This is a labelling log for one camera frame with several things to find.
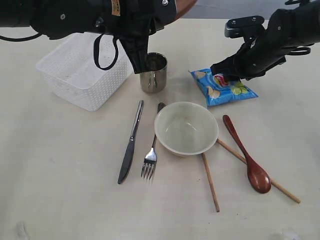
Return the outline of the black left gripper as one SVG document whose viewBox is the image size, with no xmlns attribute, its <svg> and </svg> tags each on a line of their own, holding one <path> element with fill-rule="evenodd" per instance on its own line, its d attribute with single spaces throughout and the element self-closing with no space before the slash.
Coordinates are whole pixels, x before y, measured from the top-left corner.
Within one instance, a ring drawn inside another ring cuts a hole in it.
<svg viewBox="0 0 320 240">
<path fill-rule="evenodd" d="M 135 74 L 148 71 L 149 36 L 174 21 L 175 0 L 101 0 L 99 32 L 120 38 Z"/>
</svg>

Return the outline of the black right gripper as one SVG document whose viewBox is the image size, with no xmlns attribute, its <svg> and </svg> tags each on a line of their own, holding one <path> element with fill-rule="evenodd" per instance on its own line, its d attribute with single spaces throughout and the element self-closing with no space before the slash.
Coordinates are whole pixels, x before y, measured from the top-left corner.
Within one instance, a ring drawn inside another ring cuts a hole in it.
<svg viewBox="0 0 320 240">
<path fill-rule="evenodd" d="M 232 81 L 261 77 L 289 52 L 289 47 L 266 32 L 244 43 L 235 56 L 214 63 L 210 70 L 212 75 L 222 74 Z"/>
</svg>

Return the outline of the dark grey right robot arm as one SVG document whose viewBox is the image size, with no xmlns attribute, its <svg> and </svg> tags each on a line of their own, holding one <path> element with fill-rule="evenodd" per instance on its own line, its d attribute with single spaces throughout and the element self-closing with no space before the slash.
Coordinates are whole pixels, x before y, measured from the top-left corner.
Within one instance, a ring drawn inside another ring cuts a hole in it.
<svg viewBox="0 0 320 240">
<path fill-rule="evenodd" d="M 318 0 L 288 0 L 294 9 L 277 9 L 269 18 L 259 15 L 228 20 L 224 35 L 243 38 L 240 49 L 225 60 L 214 63 L 212 74 L 223 74 L 233 80 L 262 77 L 272 68 L 286 62 L 286 56 L 303 56 L 310 46 L 320 41 L 320 2 Z"/>
</svg>

